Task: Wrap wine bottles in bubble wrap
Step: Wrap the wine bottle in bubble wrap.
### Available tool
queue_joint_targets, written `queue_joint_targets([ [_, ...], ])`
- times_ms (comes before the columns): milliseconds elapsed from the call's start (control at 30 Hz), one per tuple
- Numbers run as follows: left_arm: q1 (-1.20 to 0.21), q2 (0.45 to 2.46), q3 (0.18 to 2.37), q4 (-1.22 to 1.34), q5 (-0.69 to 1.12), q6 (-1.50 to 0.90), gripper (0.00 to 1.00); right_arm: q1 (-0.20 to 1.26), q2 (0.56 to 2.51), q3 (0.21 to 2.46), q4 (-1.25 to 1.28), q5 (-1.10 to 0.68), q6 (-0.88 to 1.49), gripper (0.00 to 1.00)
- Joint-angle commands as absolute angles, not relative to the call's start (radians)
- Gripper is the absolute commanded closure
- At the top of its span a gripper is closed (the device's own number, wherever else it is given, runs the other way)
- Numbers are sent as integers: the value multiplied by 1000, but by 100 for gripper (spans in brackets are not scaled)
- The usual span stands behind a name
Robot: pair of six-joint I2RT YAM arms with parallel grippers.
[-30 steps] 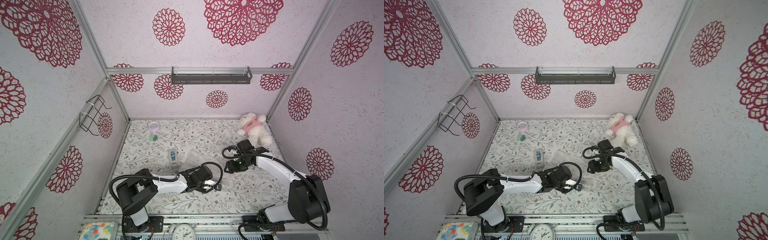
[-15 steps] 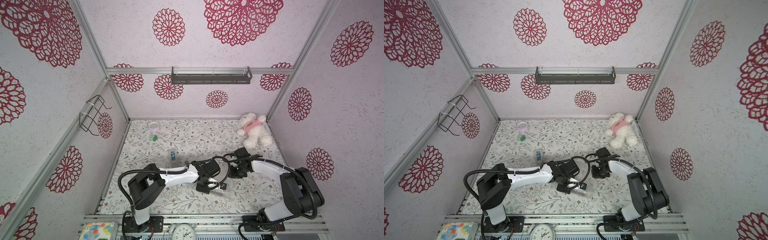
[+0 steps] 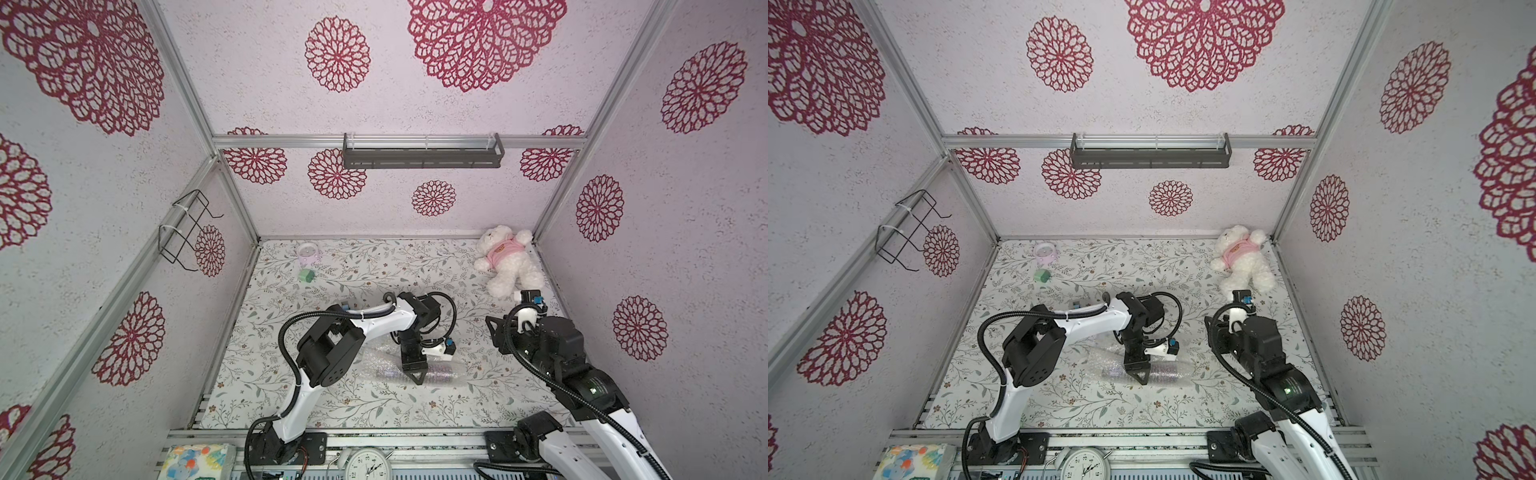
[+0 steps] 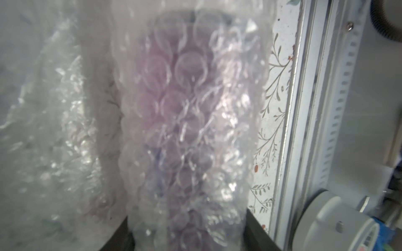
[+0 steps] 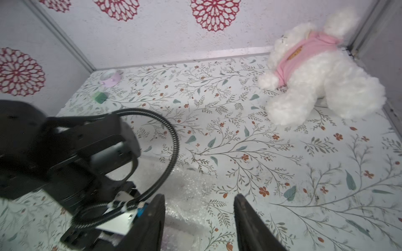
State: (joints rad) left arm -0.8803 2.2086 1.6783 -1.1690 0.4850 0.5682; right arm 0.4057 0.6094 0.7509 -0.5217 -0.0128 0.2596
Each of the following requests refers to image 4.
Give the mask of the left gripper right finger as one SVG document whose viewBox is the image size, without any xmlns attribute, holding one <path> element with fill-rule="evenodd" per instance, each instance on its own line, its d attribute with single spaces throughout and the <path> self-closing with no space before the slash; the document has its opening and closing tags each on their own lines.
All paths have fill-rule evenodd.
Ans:
<svg viewBox="0 0 402 251">
<path fill-rule="evenodd" d="M 243 234 L 244 251 L 281 251 L 248 209 Z"/>
</svg>

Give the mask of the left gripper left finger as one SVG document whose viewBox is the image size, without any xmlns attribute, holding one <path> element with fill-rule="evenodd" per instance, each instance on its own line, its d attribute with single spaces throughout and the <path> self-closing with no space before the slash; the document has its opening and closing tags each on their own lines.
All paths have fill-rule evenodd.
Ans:
<svg viewBox="0 0 402 251">
<path fill-rule="evenodd" d="M 114 232 L 112 237 L 104 244 L 99 251 L 134 251 L 135 240 L 128 227 L 128 218 Z"/>
</svg>

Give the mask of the purple glass bottle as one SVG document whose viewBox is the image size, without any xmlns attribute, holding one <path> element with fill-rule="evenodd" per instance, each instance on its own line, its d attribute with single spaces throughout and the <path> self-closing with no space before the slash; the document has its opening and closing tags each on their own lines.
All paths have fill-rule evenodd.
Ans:
<svg viewBox="0 0 402 251">
<path fill-rule="evenodd" d="M 239 251 L 255 145 L 247 21 L 214 9 L 160 15 L 125 118 L 130 228 L 139 251 Z"/>
</svg>

